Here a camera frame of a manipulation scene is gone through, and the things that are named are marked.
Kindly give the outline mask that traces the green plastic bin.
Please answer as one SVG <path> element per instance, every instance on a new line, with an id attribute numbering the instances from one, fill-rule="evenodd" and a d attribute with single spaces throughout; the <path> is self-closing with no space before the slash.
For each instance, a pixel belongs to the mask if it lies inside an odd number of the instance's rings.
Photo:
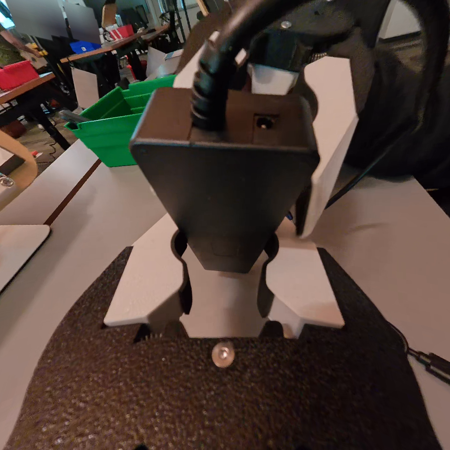
<path id="1" fill-rule="evenodd" d="M 172 87 L 175 75 L 117 86 L 80 113 L 87 121 L 68 121 L 65 128 L 90 149 L 107 167 L 136 165 L 129 143 L 152 93 Z"/>

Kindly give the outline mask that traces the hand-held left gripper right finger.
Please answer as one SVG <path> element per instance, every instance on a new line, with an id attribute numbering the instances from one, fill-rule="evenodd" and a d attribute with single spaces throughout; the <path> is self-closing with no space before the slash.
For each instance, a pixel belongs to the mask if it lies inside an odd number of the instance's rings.
<path id="1" fill-rule="evenodd" d="M 300 239 L 294 225 L 280 225 L 264 251 L 267 260 L 257 308 L 285 338 L 298 338 L 305 325 L 342 329 L 344 319 L 317 246 Z"/>

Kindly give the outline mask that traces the red white box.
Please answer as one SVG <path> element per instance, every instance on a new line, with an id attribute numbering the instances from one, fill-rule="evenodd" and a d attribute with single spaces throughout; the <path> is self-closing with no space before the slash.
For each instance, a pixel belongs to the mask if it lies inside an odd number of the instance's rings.
<path id="1" fill-rule="evenodd" d="M 110 25 L 104 29 L 109 41 L 118 41 L 134 35 L 134 29 L 131 24 L 127 25 Z"/>

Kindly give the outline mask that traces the red plastic bin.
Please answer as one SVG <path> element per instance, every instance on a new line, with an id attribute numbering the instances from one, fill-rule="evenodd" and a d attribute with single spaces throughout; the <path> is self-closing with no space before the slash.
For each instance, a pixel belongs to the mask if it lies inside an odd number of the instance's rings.
<path id="1" fill-rule="evenodd" d="M 39 74 L 31 62 L 23 60 L 0 69 L 0 89 L 9 91 L 37 78 Z"/>

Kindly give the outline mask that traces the person's right forearm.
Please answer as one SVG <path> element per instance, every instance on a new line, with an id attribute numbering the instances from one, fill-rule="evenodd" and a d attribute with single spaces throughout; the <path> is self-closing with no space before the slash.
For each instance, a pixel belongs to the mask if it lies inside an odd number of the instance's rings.
<path id="1" fill-rule="evenodd" d="M 414 102 L 422 79 L 424 51 L 419 40 L 377 44 L 375 74 L 345 163 L 379 178 L 414 177 L 424 188 L 450 182 L 450 69 L 446 56 L 429 122 L 413 133 Z"/>

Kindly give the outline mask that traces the instruction sheet stand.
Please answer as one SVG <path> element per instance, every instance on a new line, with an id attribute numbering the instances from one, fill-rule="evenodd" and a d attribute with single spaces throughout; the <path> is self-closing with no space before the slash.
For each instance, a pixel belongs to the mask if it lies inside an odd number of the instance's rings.
<path id="1" fill-rule="evenodd" d="M 35 157 L 5 132 L 0 132 L 0 210 L 3 211 L 38 175 Z M 50 235 L 48 225 L 0 226 L 0 291 L 26 265 Z"/>

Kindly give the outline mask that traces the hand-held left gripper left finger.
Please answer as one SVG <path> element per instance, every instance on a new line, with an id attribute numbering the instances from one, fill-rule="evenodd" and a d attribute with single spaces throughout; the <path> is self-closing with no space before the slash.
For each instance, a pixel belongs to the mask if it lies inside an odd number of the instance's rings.
<path id="1" fill-rule="evenodd" d="M 182 256 L 187 240 L 164 215 L 135 241 L 117 285 L 104 325 L 146 323 L 155 332 L 188 315 L 193 294 Z"/>

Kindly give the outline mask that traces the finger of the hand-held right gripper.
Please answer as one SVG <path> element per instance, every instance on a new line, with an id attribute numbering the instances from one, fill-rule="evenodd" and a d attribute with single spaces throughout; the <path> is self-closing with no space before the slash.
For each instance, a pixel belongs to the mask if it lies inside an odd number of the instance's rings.
<path id="1" fill-rule="evenodd" d="M 301 239 L 312 234 L 331 198 L 359 120 L 349 59 L 326 56 L 307 65 L 304 73 L 318 101 L 313 130 L 320 161 L 311 177 Z"/>
<path id="2" fill-rule="evenodd" d="M 178 73 L 174 79 L 175 89 L 191 89 L 194 83 L 194 76 L 199 68 L 199 60 L 203 51 L 195 53 L 193 58 Z"/>

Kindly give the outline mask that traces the tall black usb hub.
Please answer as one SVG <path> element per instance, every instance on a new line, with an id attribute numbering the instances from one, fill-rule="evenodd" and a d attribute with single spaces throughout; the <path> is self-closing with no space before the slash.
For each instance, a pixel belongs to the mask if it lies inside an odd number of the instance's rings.
<path id="1" fill-rule="evenodd" d="M 320 157 L 307 100 L 229 91 L 221 131 L 195 127 L 191 90 L 149 99 L 130 151 L 206 270 L 248 273 L 292 207 L 302 232 Z"/>

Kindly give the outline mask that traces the wooden top desk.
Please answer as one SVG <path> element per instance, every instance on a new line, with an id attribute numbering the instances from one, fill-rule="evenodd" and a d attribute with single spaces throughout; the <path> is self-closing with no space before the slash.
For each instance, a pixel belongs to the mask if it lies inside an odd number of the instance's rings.
<path id="1" fill-rule="evenodd" d="M 1 92 L 1 105 L 13 100 L 17 101 L 17 105 L 1 109 L 0 126 L 4 127 L 21 116 L 30 116 L 42 125 L 45 132 L 66 151 L 70 147 L 70 143 L 52 125 L 41 105 L 56 100 L 60 106 L 72 111 L 76 109 L 77 104 L 68 95 L 51 85 L 54 78 L 55 75 L 49 72 L 12 90 Z"/>

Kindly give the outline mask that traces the small blue bin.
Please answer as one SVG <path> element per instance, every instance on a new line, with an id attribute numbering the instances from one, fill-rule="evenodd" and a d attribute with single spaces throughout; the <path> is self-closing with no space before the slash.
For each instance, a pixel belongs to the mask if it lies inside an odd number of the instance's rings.
<path id="1" fill-rule="evenodd" d="M 88 53 L 102 48 L 101 44 L 87 41 L 70 42 L 70 47 L 75 54 Z"/>

